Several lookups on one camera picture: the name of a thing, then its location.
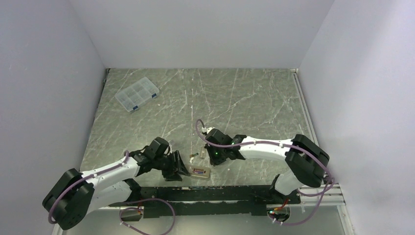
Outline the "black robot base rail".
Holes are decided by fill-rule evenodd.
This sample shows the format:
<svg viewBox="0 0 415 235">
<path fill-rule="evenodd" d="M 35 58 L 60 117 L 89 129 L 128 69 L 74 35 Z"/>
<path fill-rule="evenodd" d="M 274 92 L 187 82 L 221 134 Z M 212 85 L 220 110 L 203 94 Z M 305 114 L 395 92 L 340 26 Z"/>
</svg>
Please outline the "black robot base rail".
<svg viewBox="0 0 415 235">
<path fill-rule="evenodd" d="M 152 198 L 167 201 L 176 215 L 249 214 L 266 216 L 273 206 L 284 199 L 272 196 L 268 185 L 253 186 L 193 186 L 193 187 L 142 187 L 140 196 L 126 203 L 113 203 L 112 207 L 137 206 L 140 199 L 144 218 L 171 215 L 170 208 Z"/>
</svg>

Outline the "white remote control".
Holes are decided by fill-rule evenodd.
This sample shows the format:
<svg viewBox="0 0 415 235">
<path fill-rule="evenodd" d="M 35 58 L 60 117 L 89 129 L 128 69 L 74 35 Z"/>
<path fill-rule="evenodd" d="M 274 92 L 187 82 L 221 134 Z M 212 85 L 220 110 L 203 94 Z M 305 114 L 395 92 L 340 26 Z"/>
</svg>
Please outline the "white remote control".
<svg viewBox="0 0 415 235">
<path fill-rule="evenodd" d="M 190 174 L 190 177 L 199 179 L 210 178 L 210 168 L 196 165 L 186 165 L 186 168 Z"/>
</svg>

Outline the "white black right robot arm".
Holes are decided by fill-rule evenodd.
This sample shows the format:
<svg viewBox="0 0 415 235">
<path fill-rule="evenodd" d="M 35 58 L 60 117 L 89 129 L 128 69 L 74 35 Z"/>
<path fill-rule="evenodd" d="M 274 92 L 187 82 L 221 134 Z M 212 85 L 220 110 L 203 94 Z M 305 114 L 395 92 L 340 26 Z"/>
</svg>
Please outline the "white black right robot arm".
<svg viewBox="0 0 415 235">
<path fill-rule="evenodd" d="M 204 127 L 196 133 L 206 144 L 211 165 L 220 165 L 228 159 L 262 159 L 286 163 L 288 170 L 273 179 L 269 191 L 275 203 L 282 203 L 302 186 L 319 188 L 328 173 L 330 157 L 302 134 L 285 140 L 264 140 L 247 135 L 235 135 L 232 138 L 213 127 Z"/>
</svg>

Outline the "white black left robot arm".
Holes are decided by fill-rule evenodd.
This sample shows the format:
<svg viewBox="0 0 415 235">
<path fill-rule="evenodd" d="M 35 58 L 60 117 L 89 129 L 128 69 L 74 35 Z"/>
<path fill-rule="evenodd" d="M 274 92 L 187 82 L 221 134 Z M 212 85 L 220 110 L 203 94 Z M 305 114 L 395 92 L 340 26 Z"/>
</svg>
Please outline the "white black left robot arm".
<svg viewBox="0 0 415 235">
<path fill-rule="evenodd" d="M 190 175 L 179 151 L 172 151 L 168 141 L 156 137 L 142 149 L 125 151 L 112 164 L 82 172 L 75 168 L 67 170 L 42 202 L 47 219 L 68 230 L 87 214 L 111 204 L 133 206 L 156 201 L 155 196 L 142 193 L 135 181 L 152 169 L 161 171 L 166 181 L 182 181 L 182 176 Z"/>
</svg>

